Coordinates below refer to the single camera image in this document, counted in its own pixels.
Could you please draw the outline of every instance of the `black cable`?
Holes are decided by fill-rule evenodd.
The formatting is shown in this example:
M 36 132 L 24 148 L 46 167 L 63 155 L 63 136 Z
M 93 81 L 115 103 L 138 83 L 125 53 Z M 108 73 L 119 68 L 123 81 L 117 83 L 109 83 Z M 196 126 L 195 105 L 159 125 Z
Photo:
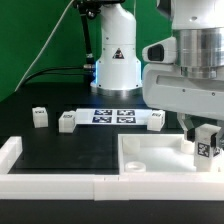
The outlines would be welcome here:
M 75 73 L 61 73 L 59 71 L 67 71 L 67 70 L 81 70 L 83 69 L 83 67 L 54 67 L 54 68 L 47 68 L 47 69 L 43 69 L 41 71 L 38 71 L 30 76 L 28 76 L 20 85 L 20 87 L 24 86 L 27 82 L 29 82 L 31 79 L 34 79 L 38 76 L 42 76 L 42 75 L 84 75 L 84 76 L 93 76 L 93 72 L 89 72 L 89 73 L 83 73 L 83 74 L 75 74 Z
M 31 79 L 34 79 L 36 77 L 42 76 L 42 75 L 64 75 L 64 76 L 92 76 L 92 73 L 90 74 L 66 74 L 66 73 L 35 73 L 33 75 L 28 76 L 22 83 L 21 83 L 21 87 L 23 87 L 27 82 L 29 82 Z

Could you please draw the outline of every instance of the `white block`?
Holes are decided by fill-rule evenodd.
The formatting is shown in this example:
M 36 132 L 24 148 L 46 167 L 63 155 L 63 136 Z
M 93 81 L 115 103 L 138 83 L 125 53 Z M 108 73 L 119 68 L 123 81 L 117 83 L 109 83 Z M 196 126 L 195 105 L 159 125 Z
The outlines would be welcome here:
M 161 131 L 164 124 L 165 124 L 165 111 L 153 110 L 148 118 L 147 130 Z
M 195 129 L 194 165 L 198 172 L 218 172 L 222 169 L 222 149 L 211 146 L 211 136 L 220 129 L 209 124 Z
M 45 107 L 33 108 L 33 122 L 35 128 L 48 127 L 48 115 Z
M 59 132 L 72 133 L 75 129 L 75 111 L 65 111 L 59 119 Z
M 0 174 L 7 174 L 21 153 L 21 137 L 10 137 L 0 149 Z

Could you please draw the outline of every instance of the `small white cube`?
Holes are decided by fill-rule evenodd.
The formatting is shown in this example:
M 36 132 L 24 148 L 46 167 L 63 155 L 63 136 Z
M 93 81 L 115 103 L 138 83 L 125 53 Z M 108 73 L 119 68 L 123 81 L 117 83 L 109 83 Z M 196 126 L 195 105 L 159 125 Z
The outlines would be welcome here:
M 75 111 L 65 111 L 59 119 L 59 132 L 72 133 L 75 129 Z
M 33 108 L 33 122 L 35 128 L 48 127 L 48 115 L 45 107 Z
M 147 130 L 161 131 L 165 124 L 165 114 L 166 113 L 163 110 L 153 110 L 148 118 Z
M 222 149 L 213 147 L 211 136 L 220 131 L 220 127 L 204 124 L 195 129 L 194 166 L 198 172 L 218 172 L 222 168 Z

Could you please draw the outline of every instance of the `blue light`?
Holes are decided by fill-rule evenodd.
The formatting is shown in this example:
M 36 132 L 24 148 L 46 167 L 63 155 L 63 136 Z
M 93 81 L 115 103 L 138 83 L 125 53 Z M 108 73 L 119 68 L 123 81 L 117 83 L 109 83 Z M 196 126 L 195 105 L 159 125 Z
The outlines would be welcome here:
M 96 62 L 96 72 L 95 72 L 95 81 L 96 84 L 98 83 L 98 63 Z

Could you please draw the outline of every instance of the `white plastic ledge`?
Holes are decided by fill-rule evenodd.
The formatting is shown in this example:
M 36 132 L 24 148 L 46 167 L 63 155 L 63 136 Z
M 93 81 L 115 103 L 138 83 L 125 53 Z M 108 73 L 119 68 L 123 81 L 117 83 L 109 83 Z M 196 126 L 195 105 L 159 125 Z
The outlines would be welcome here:
M 123 171 L 113 176 L 1 174 L 0 199 L 224 200 L 224 175 Z

